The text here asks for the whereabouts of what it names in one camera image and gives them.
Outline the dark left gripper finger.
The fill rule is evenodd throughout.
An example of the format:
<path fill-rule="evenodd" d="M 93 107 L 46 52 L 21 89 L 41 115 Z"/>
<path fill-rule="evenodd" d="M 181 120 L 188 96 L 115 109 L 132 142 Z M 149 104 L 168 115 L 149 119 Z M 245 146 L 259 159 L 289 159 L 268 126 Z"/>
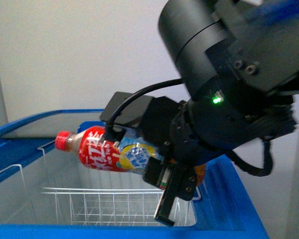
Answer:
<path fill-rule="evenodd" d="M 143 171 L 143 180 L 152 186 L 165 190 L 169 181 L 168 164 L 150 157 Z"/>

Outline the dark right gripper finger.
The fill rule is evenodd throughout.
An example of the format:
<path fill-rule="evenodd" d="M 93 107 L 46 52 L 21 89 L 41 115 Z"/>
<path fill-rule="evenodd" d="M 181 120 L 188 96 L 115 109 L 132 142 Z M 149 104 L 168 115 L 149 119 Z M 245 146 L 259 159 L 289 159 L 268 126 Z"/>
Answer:
<path fill-rule="evenodd" d="M 159 204 L 156 208 L 154 219 L 168 227 L 174 226 L 174 221 L 169 219 L 175 197 L 181 184 L 181 169 L 177 166 L 168 168 L 170 175 L 167 181 L 167 187 L 163 191 Z"/>

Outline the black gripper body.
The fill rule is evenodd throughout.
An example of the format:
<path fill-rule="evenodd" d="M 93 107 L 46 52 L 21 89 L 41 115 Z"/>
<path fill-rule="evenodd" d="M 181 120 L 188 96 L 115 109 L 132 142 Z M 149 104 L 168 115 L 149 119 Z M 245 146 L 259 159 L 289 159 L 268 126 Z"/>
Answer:
<path fill-rule="evenodd" d="M 167 97 L 154 98 L 139 125 L 146 141 L 158 147 L 168 168 L 181 169 L 177 197 L 189 201 L 198 183 L 195 166 L 222 155 L 227 146 L 221 138 L 230 112 L 226 102 L 211 99 L 176 103 Z"/>

